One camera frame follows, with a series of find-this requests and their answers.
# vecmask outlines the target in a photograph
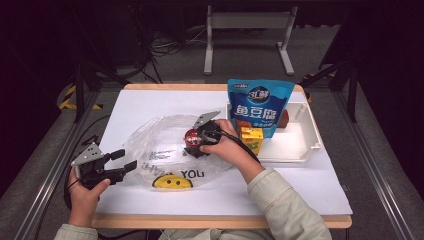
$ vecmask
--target blue snack bag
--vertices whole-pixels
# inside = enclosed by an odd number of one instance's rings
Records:
[[[282,80],[228,80],[230,120],[236,130],[262,128],[264,138],[272,138],[294,85]]]

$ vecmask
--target plastic tray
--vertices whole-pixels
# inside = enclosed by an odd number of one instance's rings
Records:
[[[322,147],[322,140],[307,103],[287,103],[289,122],[264,139],[258,158],[263,163],[306,162]]]

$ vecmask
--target yellow block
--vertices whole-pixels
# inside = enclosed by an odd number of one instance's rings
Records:
[[[262,128],[241,127],[240,138],[256,156],[259,154],[264,140]]]

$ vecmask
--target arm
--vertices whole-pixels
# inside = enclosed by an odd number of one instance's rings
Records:
[[[220,128],[237,136],[228,120],[217,120]],[[311,209],[290,184],[273,169],[265,169],[235,142],[223,136],[216,145],[201,151],[216,154],[234,165],[248,184],[248,192],[264,212],[276,239],[331,239],[321,216]]]
[[[72,210],[69,215],[68,224],[63,224],[56,234],[55,239],[97,239],[97,231],[91,228],[94,214],[97,208],[97,202],[110,180],[106,179],[97,184],[92,190],[85,188],[80,182],[76,182],[75,169],[71,169],[69,175],[68,189],[71,194]]]

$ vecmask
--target hand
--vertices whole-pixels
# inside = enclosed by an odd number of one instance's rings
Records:
[[[69,184],[77,181],[75,168],[69,174]],[[92,190],[85,188],[80,182],[76,182],[68,190],[71,195],[72,210],[68,223],[77,227],[91,228],[91,222],[97,208],[100,194],[110,185],[110,180],[105,179],[98,183]]]
[[[221,130],[237,137],[233,124],[226,119],[215,120],[215,123]],[[202,145],[200,151],[209,154],[215,154],[222,160],[234,165],[239,169],[246,183],[249,183],[256,175],[265,170],[265,168],[255,161],[243,148],[233,140],[222,136],[216,145]]]

